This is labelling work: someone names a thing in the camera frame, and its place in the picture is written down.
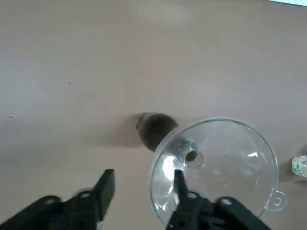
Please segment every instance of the beige tabletop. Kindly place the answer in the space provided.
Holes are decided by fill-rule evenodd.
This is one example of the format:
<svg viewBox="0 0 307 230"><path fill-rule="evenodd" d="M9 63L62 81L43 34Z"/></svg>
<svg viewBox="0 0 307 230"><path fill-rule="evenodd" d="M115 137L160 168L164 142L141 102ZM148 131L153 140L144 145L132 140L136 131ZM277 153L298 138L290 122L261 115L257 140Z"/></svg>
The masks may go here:
<svg viewBox="0 0 307 230"><path fill-rule="evenodd" d="M148 199L154 154L138 140L136 115L242 119L285 165L307 144L306 60L304 7L2 0L0 220L44 195L68 199L114 168L103 229L163 229ZM301 230L307 183L281 174L288 205L263 218L273 229Z"/></svg>

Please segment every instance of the dark round object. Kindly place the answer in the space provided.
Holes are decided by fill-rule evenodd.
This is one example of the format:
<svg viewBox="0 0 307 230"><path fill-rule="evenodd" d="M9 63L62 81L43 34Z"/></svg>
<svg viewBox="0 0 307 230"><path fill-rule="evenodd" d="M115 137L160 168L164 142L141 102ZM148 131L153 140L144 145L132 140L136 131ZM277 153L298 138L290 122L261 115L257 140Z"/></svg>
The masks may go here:
<svg viewBox="0 0 307 230"><path fill-rule="evenodd" d="M191 151L186 155L185 161L186 162L192 162L195 160L197 157L197 152L196 151Z"/></svg>
<svg viewBox="0 0 307 230"><path fill-rule="evenodd" d="M163 138L177 126L177 122L168 115L145 113L139 118L137 130L146 148L155 151Z"/></svg>

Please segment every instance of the robotic arm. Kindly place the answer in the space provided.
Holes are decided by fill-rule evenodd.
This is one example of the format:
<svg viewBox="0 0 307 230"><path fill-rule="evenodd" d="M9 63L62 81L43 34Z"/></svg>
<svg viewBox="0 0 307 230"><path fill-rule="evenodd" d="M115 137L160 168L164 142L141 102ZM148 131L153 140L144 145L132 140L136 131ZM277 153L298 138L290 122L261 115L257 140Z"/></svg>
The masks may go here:
<svg viewBox="0 0 307 230"><path fill-rule="evenodd" d="M189 192L183 172L175 170L179 204L166 230L271 230L240 202L221 197L215 203ZM0 225L0 230L96 230L115 192L114 170L104 172L92 190L66 202L48 195Z"/></svg>

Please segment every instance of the table surface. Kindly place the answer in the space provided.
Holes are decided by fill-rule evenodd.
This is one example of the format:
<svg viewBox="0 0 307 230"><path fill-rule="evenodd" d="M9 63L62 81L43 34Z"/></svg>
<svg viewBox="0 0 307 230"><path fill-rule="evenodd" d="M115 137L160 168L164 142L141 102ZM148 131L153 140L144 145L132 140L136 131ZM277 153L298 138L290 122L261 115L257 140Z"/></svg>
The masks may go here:
<svg viewBox="0 0 307 230"><path fill-rule="evenodd" d="M148 199L154 154L135 130L155 111L256 127L288 197L263 218L303 229L307 183L286 171L307 144L306 25L307 8L263 0L2 0L0 220L114 168L104 229L163 229Z"/></svg>

